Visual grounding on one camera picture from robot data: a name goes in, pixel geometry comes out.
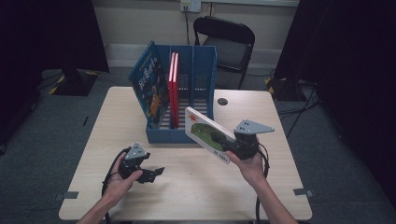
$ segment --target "folding chair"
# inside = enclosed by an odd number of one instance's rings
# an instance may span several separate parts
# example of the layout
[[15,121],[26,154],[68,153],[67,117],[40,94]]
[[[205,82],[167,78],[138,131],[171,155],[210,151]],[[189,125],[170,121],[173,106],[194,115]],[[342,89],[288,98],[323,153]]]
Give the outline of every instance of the folding chair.
[[200,45],[198,34],[206,35],[203,45],[215,46],[217,68],[241,74],[238,90],[241,89],[248,69],[255,42],[253,32],[242,23],[215,17],[200,17],[194,21],[195,45]]

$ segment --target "white book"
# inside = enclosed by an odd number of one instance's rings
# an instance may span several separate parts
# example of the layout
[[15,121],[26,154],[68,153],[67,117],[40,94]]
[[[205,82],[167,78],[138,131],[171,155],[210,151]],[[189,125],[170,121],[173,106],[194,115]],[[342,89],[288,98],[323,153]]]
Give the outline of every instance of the white book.
[[230,163],[230,159],[222,150],[220,140],[234,142],[234,134],[192,107],[185,109],[185,116],[186,135],[226,164]]

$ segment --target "book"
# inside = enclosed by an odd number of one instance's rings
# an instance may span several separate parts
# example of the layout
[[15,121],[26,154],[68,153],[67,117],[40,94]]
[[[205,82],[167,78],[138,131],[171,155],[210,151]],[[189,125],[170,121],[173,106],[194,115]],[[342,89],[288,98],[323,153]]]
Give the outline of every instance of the book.
[[172,75],[172,100],[173,100],[173,113],[174,119],[172,120],[173,126],[178,128],[178,85],[177,85],[177,78],[178,78],[178,53],[174,52],[175,60],[174,60],[174,70]]
[[225,154],[225,151],[223,151],[220,141],[227,140],[234,142],[234,134],[192,107],[188,106],[185,109],[185,117],[186,135],[209,150],[224,163],[230,163],[230,159]]
[[171,106],[170,109],[170,117],[171,117],[171,128],[176,128],[175,124],[174,124],[174,120],[175,118],[175,98],[174,98],[174,84],[173,84],[173,77],[175,75],[175,58],[176,58],[176,54],[173,52],[171,54],[171,62],[169,63],[169,78],[168,78],[168,88],[169,88],[169,103]]
[[154,41],[150,41],[128,79],[147,118],[147,128],[160,128],[169,106],[169,90]]

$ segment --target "green illustration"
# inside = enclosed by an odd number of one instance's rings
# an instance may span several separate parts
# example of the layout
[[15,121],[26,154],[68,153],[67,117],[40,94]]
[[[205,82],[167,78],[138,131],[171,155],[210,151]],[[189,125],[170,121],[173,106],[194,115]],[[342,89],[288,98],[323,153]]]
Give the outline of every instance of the green illustration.
[[223,151],[220,142],[225,141],[224,133],[204,123],[194,123],[191,126],[191,133],[199,137],[215,150]]

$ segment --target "wooden table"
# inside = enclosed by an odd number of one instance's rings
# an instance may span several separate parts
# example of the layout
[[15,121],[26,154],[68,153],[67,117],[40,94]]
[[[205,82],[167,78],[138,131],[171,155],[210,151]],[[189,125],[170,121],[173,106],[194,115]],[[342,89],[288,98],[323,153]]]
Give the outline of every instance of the wooden table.
[[[217,100],[226,98],[227,105]],[[269,154],[268,181],[280,201],[300,220],[312,217],[294,159],[266,91],[215,90],[215,121],[233,130],[242,119],[272,126],[258,134]],[[131,87],[113,87],[106,96],[59,216],[80,219],[101,197],[102,181],[117,154],[139,142],[150,158],[142,168],[165,167],[154,183],[134,183],[127,196],[110,210],[112,220],[254,220],[256,194],[233,163],[226,165],[197,144],[149,144],[146,120]],[[261,218],[267,216],[261,209]]]

